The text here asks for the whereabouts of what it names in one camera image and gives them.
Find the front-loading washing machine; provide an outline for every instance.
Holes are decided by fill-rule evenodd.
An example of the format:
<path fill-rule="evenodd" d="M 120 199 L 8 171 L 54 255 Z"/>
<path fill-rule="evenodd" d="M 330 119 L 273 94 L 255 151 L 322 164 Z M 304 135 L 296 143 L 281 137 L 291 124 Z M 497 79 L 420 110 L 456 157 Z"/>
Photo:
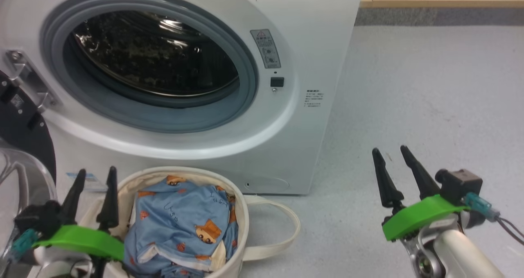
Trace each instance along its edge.
<path fill-rule="evenodd" d="M 358 7 L 0 0 L 0 70 L 48 124 L 59 193 L 81 168 L 123 179 L 176 165 L 247 193 L 306 194 Z"/>

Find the blue cloth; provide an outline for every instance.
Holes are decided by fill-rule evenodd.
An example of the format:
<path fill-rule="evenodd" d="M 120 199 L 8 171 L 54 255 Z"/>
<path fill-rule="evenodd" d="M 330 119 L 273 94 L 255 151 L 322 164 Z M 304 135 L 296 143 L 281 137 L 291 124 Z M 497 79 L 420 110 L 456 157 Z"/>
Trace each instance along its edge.
<path fill-rule="evenodd" d="M 219 186 L 168 176 L 137 192 L 135 210 L 124 242 L 124 265 L 136 278 L 203 277 L 211 271 L 211 255 L 221 240 L 226 260 L 236 251 L 234 196 Z"/>

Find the white fabric basket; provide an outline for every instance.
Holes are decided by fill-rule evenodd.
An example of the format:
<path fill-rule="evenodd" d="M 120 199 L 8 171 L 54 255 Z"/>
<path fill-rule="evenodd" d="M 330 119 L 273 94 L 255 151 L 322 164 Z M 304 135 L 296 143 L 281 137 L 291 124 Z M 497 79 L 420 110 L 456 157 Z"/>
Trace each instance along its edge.
<path fill-rule="evenodd" d="M 242 195 L 238 187 L 225 177 L 210 172 L 191 167 L 164 166 L 154 167 L 135 172 L 118 184 L 118 216 L 119 225 L 111 229 L 111 235 L 124 239 L 127 233 L 127 224 L 133 209 L 135 193 L 145 187 L 154 185 L 165 179 L 168 175 L 177 175 L 190 179 L 197 185 L 219 185 L 228 193 L 236 196 L 235 212 L 238 223 L 238 247 L 231 259 L 218 271 L 213 272 L 208 278 L 235 278 L 242 268 L 242 262 L 267 259 L 286 250 L 300 232 L 300 221 L 296 214 L 289 208 L 280 203 L 275 203 L 260 196 Z M 86 215 L 80 221 L 81 226 L 97 228 L 97 214 L 102 208 L 104 198 L 96 200 L 90 207 Z M 249 232 L 249 212 L 247 207 L 250 205 L 270 204 L 279 208 L 293 221 L 295 232 L 292 237 L 278 244 L 267 246 L 246 246 L 247 234 Z M 116 278 L 128 278 L 127 273 L 122 270 L 121 264 L 117 262 L 109 263 L 106 268 Z"/>

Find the metal hinge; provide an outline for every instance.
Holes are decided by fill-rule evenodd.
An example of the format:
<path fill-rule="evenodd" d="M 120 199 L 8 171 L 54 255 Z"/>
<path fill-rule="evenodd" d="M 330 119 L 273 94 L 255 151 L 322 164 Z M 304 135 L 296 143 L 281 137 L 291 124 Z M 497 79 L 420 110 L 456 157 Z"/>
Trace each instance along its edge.
<path fill-rule="evenodd" d="M 6 56 L 15 71 L 9 80 L 13 86 L 18 86 L 28 95 L 37 106 L 38 112 L 42 113 L 50 106 L 55 106 L 56 98 L 34 70 L 27 56 L 20 50 L 8 50 Z"/>

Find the wooden baseboard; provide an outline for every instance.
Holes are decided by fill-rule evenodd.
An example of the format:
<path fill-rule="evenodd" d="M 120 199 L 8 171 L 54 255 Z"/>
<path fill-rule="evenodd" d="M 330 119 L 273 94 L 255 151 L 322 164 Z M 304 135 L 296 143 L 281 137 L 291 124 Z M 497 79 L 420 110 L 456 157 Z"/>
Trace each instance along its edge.
<path fill-rule="evenodd" d="M 361 0 L 360 8 L 524 8 L 524 0 Z"/>

